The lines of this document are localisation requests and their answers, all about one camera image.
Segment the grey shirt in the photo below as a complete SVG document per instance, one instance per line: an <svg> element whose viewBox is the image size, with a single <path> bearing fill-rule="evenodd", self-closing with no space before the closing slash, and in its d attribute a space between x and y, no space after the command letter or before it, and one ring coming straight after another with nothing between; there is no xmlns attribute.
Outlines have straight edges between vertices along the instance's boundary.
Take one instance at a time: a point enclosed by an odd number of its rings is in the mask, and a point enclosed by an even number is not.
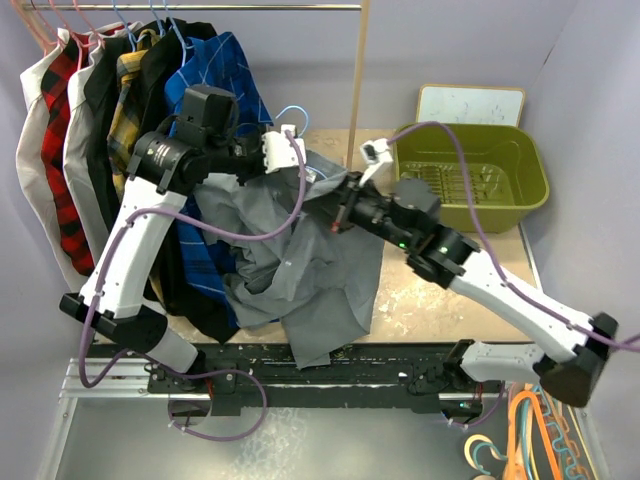
<svg viewBox="0 0 640 480"><path fill-rule="evenodd" d="M184 211L235 234L271 233L292 212L298 187L295 168L245 186L232 175L212 174ZM279 321L298 368L325 365L331 351L369 333L381 239L358 227L334 234L310 213L264 242L223 240L209 232L203 237L208 245L223 241L234 257L235 271L221 277L237 324L254 329Z"/></svg>

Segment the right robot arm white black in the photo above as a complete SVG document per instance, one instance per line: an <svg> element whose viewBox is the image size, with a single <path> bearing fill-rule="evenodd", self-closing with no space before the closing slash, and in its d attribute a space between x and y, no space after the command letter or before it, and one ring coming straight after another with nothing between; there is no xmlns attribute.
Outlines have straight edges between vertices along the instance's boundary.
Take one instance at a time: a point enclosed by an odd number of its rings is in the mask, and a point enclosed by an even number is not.
<svg viewBox="0 0 640 480"><path fill-rule="evenodd" d="M477 382L538 384L557 400L583 408L609 360L618 323L566 307L493 262L469 237L440 221L440 198L422 180L400 180L390 195L352 172L330 195L331 229L358 226L400 248L419 278L496 314L528 340L460 340L444 366L446 383L467 391Z"/></svg>

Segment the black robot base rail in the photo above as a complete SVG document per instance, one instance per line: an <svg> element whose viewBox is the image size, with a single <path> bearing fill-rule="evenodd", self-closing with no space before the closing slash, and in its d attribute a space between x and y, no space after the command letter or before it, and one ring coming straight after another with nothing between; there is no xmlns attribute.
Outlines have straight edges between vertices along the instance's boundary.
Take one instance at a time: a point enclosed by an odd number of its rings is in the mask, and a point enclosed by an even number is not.
<svg viewBox="0 0 640 480"><path fill-rule="evenodd" d="M209 382L173 377L149 361L118 361L91 394L212 400L213 414L244 408L408 409L476 417L501 390L497 381L455 378L445 365L451 343L356 343L331 353L326 366L297 368L283 343L201 343Z"/></svg>

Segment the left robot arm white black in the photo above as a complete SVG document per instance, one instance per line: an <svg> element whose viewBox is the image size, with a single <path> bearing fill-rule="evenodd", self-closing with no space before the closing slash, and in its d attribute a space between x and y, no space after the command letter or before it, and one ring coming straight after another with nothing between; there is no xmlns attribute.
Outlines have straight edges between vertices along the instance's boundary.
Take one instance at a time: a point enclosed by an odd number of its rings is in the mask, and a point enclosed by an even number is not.
<svg viewBox="0 0 640 480"><path fill-rule="evenodd" d="M174 332L165 315L143 303L148 277L173 220L211 173L239 183L264 174L261 151L237 137L239 106L229 91L204 84L184 92L182 110L136 142L120 210L93 273L59 308L112 342L171 369L184 392L202 387L197 348Z"/></svg>

